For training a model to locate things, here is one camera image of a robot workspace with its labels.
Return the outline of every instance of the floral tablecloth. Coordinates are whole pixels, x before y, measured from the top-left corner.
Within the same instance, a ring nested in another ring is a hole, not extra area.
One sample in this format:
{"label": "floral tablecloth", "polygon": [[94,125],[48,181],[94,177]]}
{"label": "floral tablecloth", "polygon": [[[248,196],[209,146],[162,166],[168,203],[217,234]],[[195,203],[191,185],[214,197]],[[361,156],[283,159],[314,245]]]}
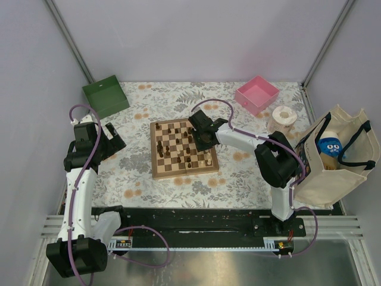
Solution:
{"label": "floral tablecloth", "polygon": [[[280,105],[293,108],[298,120],[288,139],[294,147],[309,120],[294,82],[273,83],[280,89],[274,104],[253,116],[234,101],[242,82],[121,83],[130,108],[106,117],[127,147],[102,162],[93,195],[93,206],[271,208],[270,186],[260,175],[254,156],[234,147],[217,146],[218,173],[153,180],[149,124],[160,120],[189,117],[192,107],[208,98],[228,100],[235,110],[233,125],[254,133],[267,133],[272,111]],[[229,118],[221,102],[206,102],[204,112],[212,119]]]}

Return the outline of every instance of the white paper roll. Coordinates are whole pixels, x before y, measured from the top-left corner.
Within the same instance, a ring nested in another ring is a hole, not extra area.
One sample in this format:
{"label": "white paper roll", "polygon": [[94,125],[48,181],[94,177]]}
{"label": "white paper roll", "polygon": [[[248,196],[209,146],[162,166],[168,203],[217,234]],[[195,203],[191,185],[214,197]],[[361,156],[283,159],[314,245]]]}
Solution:
{"label": "white paper roll", "polygon": [[281,131],[283,134],[287,134],[298,116],[296,112],[288,106],[278,106],[274,109],[270,120],[267,123],[267,130],[270,133],[275,131]]}

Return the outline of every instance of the canvas tote bag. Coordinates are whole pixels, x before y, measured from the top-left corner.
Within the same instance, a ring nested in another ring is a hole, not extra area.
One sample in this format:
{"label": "canvas tote bag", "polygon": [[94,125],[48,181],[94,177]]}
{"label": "canvas tote bag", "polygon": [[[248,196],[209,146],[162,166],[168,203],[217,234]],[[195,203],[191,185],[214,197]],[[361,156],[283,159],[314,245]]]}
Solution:
{"label": "canvas tote bag", "polygon": [[[337,133],[343,146],[338,170],[325,170],[321,162],[316,144],[324,131]],[[364,110],[352,117],[337,105],[303,134],[295,152],[306,169],[304,180],[295,187],[295,199],[329,207],[366,181],[380,158],[380,145]],[[301,177],[300,167],[296,174]]]}

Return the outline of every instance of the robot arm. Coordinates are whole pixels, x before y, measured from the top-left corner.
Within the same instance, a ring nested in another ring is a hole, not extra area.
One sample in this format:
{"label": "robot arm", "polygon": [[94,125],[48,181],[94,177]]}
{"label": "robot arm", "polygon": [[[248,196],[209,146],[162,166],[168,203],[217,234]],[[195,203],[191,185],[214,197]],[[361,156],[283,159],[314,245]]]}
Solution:
{"label": "robot arm", "polygon": [[[294,157],[278,145],[231,129],[227,120],[212,121],[201,110],[190,116],[189,121],[194,127],[192,135],[199,151],[223,144],[255,155],[262,177],[271,186],[272,214],[281,221],[290,218],[293,210],[289,202],[289,187],[295,180],[295,171],[298,168],[298,162]],[[292,149],[280,132],[258,137],[272,139]]]}
{"label": "robot arm", "polygon": [[[47,245],[46,256],[62,277],[74,275],[68,259],[68,229],[71,228],[72,252],[79,274],[103,271],[107,265],[107,248],[112,235],[121,225],[117,212],[106,212],[99,216],[94,227],[91,225],[91,201],[95,187],[98,166],[108,157],[126,145],[111,123],[106,128],[112,135],[108,139],[101,129],[98,147],[88,169],[84,171],[77,187],[73,205],[69,206],[72,189],[82,167],[92,152],[98,134],[97,125],[90,115],[74,125],[75,140],[70,143],[64,167],[67,172],[67,198],[64,220],[56,243]],[[72,225],[69,226],[69,212],[72,208]]]}

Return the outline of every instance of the chessboard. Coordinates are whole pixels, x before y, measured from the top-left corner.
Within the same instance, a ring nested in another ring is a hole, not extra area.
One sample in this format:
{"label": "chessboard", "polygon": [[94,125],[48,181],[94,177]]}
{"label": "chessboard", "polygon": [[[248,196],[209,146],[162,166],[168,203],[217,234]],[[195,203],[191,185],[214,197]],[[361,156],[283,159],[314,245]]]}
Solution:
{"label": "chessboard", "polygon": [[152,122],[149,128],[154,179],[218,172],[216,149],[197,151],[187,118]]}

